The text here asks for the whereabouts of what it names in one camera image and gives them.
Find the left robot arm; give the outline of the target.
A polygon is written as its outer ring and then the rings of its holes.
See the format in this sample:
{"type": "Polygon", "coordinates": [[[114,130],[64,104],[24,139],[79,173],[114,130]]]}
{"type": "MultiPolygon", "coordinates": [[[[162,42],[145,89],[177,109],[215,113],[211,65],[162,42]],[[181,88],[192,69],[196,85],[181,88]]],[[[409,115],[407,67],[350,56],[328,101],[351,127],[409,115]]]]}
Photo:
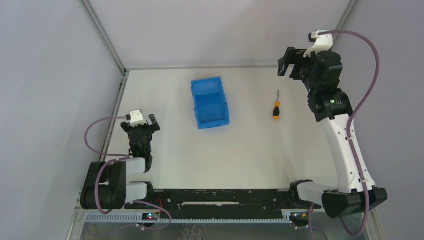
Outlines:
{"type": "Polygon", "coordinates": [[[106,215],[123,208],[126,202],[147,196],[148,183],[128,183],[127,179],[150,171],[153,163],[151,142],[161,127],[154,114],[145,119],[140,110],[133,110],[119,119],[128,137],[128,153],[111,154],[112,160],[89,165],[80,196],[84,210],[98,210],[106,215]]]}

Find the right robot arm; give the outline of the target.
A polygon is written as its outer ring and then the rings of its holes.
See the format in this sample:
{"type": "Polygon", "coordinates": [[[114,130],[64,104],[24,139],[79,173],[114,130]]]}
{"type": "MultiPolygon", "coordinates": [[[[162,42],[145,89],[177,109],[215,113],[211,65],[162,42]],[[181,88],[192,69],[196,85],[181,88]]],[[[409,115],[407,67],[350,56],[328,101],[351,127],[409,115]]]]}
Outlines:
{"type": "Polygon", "coordinates": [[[308,106],[324,131],[336,169],[337,186],[318,184],[312,180],[292,182],[294,202],[312,202],[322,206],[332,218],[364,213],[388,199],[387,190],[377,187],[367,170],[355,137],[348,127],[353,115],[348,95],[339,88],[343,70],[341,56],[331,50],[304,56],[305,49],[289,47],[278,60],[280,77],[293,65],[290,78],[300,80],[308,94],[308,106]]]}

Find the orange black handled screwdriver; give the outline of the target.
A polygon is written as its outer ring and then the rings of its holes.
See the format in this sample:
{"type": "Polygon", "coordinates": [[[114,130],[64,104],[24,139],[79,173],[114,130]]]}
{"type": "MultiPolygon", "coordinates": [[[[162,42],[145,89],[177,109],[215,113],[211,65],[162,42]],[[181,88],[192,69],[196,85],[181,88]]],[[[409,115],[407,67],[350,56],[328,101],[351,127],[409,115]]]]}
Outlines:
{"type": "Polygon", "coordinates": [[[274,109],[273,109],[273,118],[275,120],[278,120],[279,117],[280,117],[280,105],[281,105],[281,102],[280,102],[280,91],[278,90],[277,91],[277,99],[275,101],[274,109]]]}

